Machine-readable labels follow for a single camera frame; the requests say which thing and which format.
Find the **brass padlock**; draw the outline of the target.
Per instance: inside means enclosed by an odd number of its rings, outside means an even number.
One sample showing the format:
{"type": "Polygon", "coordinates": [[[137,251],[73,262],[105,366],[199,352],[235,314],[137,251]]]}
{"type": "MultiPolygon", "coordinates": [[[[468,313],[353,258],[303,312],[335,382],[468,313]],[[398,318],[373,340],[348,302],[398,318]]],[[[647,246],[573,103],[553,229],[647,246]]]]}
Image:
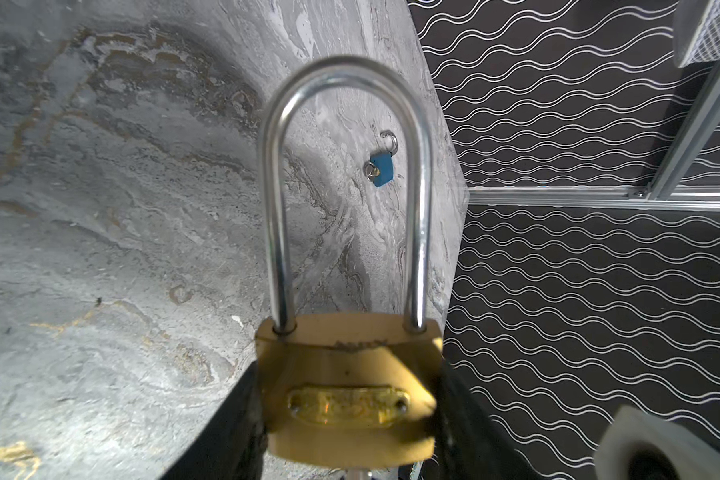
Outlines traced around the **brass padlock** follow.
{"type": "Polygon", "coordinates": [[[316,61],[271,100],[258,142],[272,303],[255,334],[258,385],[270,452],[299,463],[376,470],[435,449],[442,334],[426,314],[433,151],[425,113],[404,80],[367,58],[316,61]],[[300,108],[331,89],[358,89],[396,116],[407,155],[402,252],[394,257],[400,306],[381,311],[360,283],[341,281],[317,305],[293,282],[283,163],[300,108]]]}

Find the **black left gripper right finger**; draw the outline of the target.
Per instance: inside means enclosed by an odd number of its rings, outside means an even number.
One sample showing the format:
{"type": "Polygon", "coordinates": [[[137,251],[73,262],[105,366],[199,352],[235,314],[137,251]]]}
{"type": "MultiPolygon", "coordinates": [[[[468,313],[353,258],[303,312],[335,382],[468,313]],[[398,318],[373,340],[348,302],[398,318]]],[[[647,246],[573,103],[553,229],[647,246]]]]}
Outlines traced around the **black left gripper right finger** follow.
{"type": "Polygon", "coordinates": [[[436,443],[441,479],[538,479],[495,428],[485,409],[445,361],[436,393],[436,443]]]}

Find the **small blue padlock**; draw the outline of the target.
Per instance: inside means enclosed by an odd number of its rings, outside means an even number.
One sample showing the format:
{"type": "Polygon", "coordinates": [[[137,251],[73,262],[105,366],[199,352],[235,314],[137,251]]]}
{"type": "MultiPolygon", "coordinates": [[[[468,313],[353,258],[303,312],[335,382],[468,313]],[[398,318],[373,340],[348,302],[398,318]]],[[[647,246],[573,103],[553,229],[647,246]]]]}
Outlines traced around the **small blue padlock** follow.
{"type": "Polygon", "coordinates": [[[380,136],[388,145],[372,154],[363,165],[363,175],[377,188],[393,180],[393,157],[399,149],[397,136],[392,131],[383,130],[380,132],[380,136]]]}

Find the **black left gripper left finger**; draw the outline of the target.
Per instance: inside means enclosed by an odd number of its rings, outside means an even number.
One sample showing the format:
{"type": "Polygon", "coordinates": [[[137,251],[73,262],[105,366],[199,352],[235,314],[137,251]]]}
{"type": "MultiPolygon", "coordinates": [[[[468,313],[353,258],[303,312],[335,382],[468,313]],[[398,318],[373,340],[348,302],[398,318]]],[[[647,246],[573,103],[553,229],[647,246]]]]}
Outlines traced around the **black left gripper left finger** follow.
{"type": "Polygon", "coordinates": [[[164,479],[260,479],[267,450],[258,385],[252,362],[189,448],[164,479]]]}

